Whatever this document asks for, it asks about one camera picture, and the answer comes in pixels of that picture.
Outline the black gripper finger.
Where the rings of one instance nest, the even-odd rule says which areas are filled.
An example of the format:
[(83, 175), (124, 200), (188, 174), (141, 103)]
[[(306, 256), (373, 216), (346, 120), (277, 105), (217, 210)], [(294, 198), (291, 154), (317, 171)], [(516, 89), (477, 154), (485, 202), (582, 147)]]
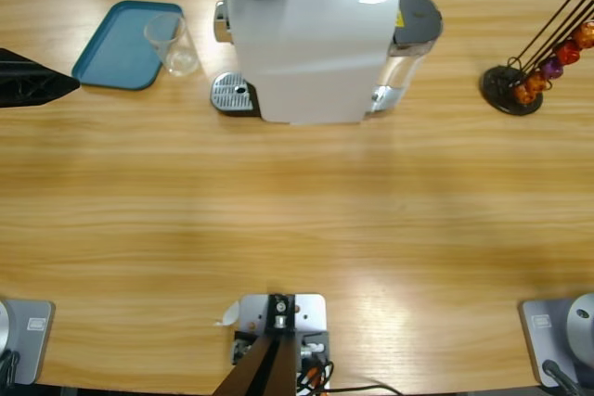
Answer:
[(45, 82), (41, 85), (34, 85), (31, 82), (1, 83), (1, 107), (40, 106), (68, 95), (79, 87), (66, 87), (64, 84)]
[(1, 49), (1, 83), (31, 82), (34, 85), (59, 83), (66, 87), (79, 87), (80, 82), (71, 76), (51, 70), (35, 61)]

